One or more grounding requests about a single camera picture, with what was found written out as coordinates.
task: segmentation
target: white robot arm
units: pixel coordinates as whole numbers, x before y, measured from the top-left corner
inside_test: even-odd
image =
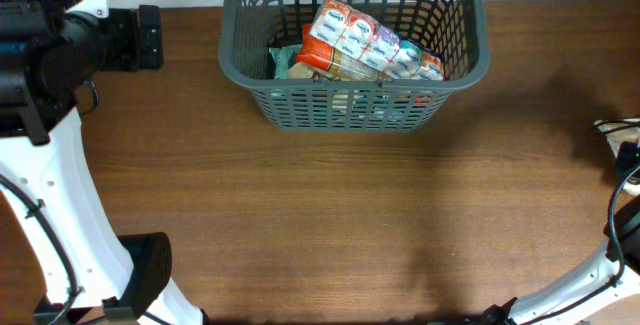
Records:
[[[136,14],[110,10],[107,0],[56,0],[63,8],[53,10],[41,0],[2,1],[11,6],[0,7],[0,191],[44,274],[47,292],[36,323],[72,323],[101,306],[109,320],[208,324],[170,278],[166,235],[117,237],[111,229],[87,168],[73,95],[100,69],[162,65],[157,9],[141,9],[138,29]],[[67,14],[52,20],[60,10]],[[105,32],[110,28],[117,31]],[[109,45],[127,34],[146,41],[133,53],[112,50]],[[34,51],[43,55],[30,64]],[[610,225],[626,180],[612,197]],[[571,325],[640,293],[640,200],[615,217],[608,239],[583,264],[546,289],[492,306],[465,324]]]

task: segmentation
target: basket rim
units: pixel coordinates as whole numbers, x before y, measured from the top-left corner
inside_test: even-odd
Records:
[[[478,44],[478,60],[467,73],[460,79],[450,81],[420,81],[420,80],[393,80],[393,81],[350,81],[347,85],[339,85],[340,82],[323,79],[314,81],[312,79],[254,79],[241,73],[231,61],[231,50],[235,34],[236,14],[238,6],[242,0],[224,0],[224,14],[222,18],[222,36],[218,50],[218,62],[222,72],[236,84],[252,89],[395,89],[395,90],[437,90],[437,91],[457,91],[468,88],[478,83],[489,71],[491,55],[489,51],[489,39],[487,34],[487,18],[483,0],[471,0],[474,8],[475,18],[475,40]]]

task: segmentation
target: plastic wrapper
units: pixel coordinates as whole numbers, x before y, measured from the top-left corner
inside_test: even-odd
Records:
[[[354,59],[359,59],[364,50],[369,47],[377,25],[378,22],[371,16],[351,10],[347,27],[335,48]]]
[[[335,46],[347,29],[351,7],[339,0],[325,0],[313,21],[311,35]]]
[[[329,79],[334,81],[342,80],[336,74],[332,74],[328,71],[318,69],[315,66],[311,66],[304,62],[299,62],[291,67],[289,71],[287,71],[289,78],[291,79]]]
[[[324,1],[316,14],[310,34],[337,49],[331,53],[328,60],[328,55],[316,54],[320,59],[315,61],[320,61],[323,65],[328,62],[329,67],[336,67],[333,70],[327,68],[328,71],[337,74],[342,70],[340,76],[349,80],[373,78],[370,71],[359,67],[351,60],[365,64],[375,71],[384,72],[392,79],[443,80],[445,77],[442,61],[432,50],[399,36],[371,16],[339,0]],[[306,55],[299,60],[311,60]]]
[[[378,80],[379,74],[374,68],[343,54],[315,36],[304,36],[304,31],[303,38],[302,49],[296,57],[298,61],[328,71],[345,80]]]
[[[290,79],[287,71],[296,63],[296,55],[300,52],[302,45],[291,45],[279,48],[269,48],[269,53],[276,63],[276,73],[274,79]]]
[[[386,26],[378,25],[360,61],[378,71],[384,71],[400,50],[400,37]]]
[[[422,66],[423,57],[423,50],[420,46],[412,41],[402,40],[400,42],[400,50],[391,59],[391,63],[389,63],[384,72],[394,79],[411,79]]]
[[[414,80],[442,80],[444,79],[444,68],[442,60],[437,56],[425,51],[422,58],[422,65],[411,77]]]

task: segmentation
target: wood grain surface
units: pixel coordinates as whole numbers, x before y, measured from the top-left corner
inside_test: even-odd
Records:
[[[545,286],[603,239],[613,159],[588,129],[638,115],[640,0],[486,8],[485,80],[400,135],[278,130],[218,66],[222,10],[163,11],[165,67],[97,75],[83,119],[115,232],[166,232],[216,319],[438,319]],[[1,205],[0,323],[29,323],[44,282]]]

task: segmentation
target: black cable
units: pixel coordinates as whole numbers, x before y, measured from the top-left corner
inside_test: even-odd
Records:
[[[535,324],[537,322],[540,321],[544,321],[550,318],[554,318],[554,317],[558,317],[564,313],[566,313],[567,311],[573,310],[576,307],[584,304],[585,302],[593,299],[594,297],[602,294],[604,291],[608,290],[611,287],[616,287],[618,286],[618,282],[620,281],[620,279],[622,278],[622,275],[624,275],[624,269],[625,269],[625,260],[624,260],[624,253],[622,252],[622,245],[620,245],[620,239],[618,238],[618,232],[615,226],[615,213],[616,213],[616,203],[618,201],[618,196],[620,195],[620,192],[622,191],[622,189],[624,188],[624,185],[627,183],[627,181],[629,181],[629,179],[637,172],[640,170],[640,163],[638,163],[634,168],[629,169],[629,171],[627,171],[624,175],[624,178],[622,181],[620,181],[620,183],[618,183],[618,186],[616,186],[615,190],[613,191],[613,193],[611,194],[611,198],[609,199],[609,213],[608,213],[608,225],[609,225],[609,234],[611,236],[611,242],[613,243],[613,248],[616,252],[616,257],[618,258],[618,272],[611,277],[611,279],[609,281],[607,281],[606,284],[602,285],[601,287],[599,287],[598,289],[594,290],[593,292],[591,292],[589,295],[584,296],[583,298],[581,298],[580,300],[577,300],[576,302],[572,303],[571,305],[568,305],[558,311],[554,311],[550,314],[547,315],[543,315],[540,317],[537,317],[533,320],[527,321],[525,323],[522,323],[520,325],[532,325]]]
[[[107,316],[103,315],[103,316],[97,317],[97,318],[89,320],[89,321],[85,321],[85,322],[77,324],[77,325],[95,325],[95,324],[100,324],[101,322],[105,322],[105,321],[107,321]]]
[[[96,83],[93,82],[93,80],[88,80],[86,84],[89,90],[91,91],[91,97],[93,98],[93,106],[91,107],[91,109],[80,113],[80,116],[91,114],[95,109],[98,108],[98,106],[100,106],[100,93],[98,93],[98,88],[96,87]]]
[[[602,131],[603,135],[608,135],[608,134],[611,134],[611,133],[614,133],[614,132],[627,130],[627,129],[640,128],[640,121],[629,121],[629,120],[620,119],[620,120],[605,120],[605,121],[601,121],[601,122],[599,122],[597,124],[594,124],[591,127],[591,131],[600,130],[601,126],[608,125],[608,124],[625,124],[626,126],[620,126],[620,127],[614,128],[614,129]]]
[[[69,298],[67,299],[67,302],[65,302],[62,310],[60,310],[58,315],[56,315],[56,317],[49,323],[49,325],[54,325],[60,319],[62,319],[62,317],[67,315],[69,310],[71,310],[71,306],[73,306],[73,303],[76,300],[76,297],[78,297],[78,294],[80,294],[80,289],[78,288],[78,282],[76,280],[76,274],[73,271],[73,267],[71,266],[71,261],[69,261],[69,258],[67,257],[67,254],[65,253],[64,248],[60,243],[60,240],[58,240],[56,233],[53,231],[53,229],[51,228],[51,225],[49,225],[49,222],[44,217],[44,215],[40,212],[40,207],[42,206],[42,203],[40,203],[40,206],[36,205],[27,196],[27,194],[25,194],[22,190],[20,190],[19,187],[17,187],[14,183],[9,181],[9,179],[4,177],[3,175],[0,175],[0,184],[3,185],[7,190],[9,190],[13,195],[15,195],[15,197],[17,197],[20,201],[22,201],[24,206],[27,207],[28,217],[33,216],[36,219],[36,221],[38,221],[38,224],[40,224],[42,231],[44,231],[45,235],[51,242],[51,245],[53,246],[54,250],[58,254],[58,257],[60,258],[60,262],[62,262],[62,265],[64,266],[64,270],[67,273],[67,278],[69,279]]]
[[[603,131],[602,135],[609,135],[609,134],[614,133],[614,132],[627,130],[627,129],[633,129],[633,128],[640,128],[640,122],[637,123],[637,124],[630,124],[630,125],[620,126],[620,127],[615,128],[615,129]]]
[[[155,316],[155,315],[153,315],[153,314],[151,314],[151,313],[149,313],[149,312],[145,312],[145,313],[144,313],[144,316],[146,316],[146,317],[148,317],[149,319],[151,319],[151,320],[153,320],[153,321],[157,322],[157,323],[158,323],[158,324],[160,324],[160,325],[171,325],[171,324],[169,324],[168,322],[166,322],[166,321],[164,321],[164,320],[160,319],[159,317],[157,317],[157,316]]]

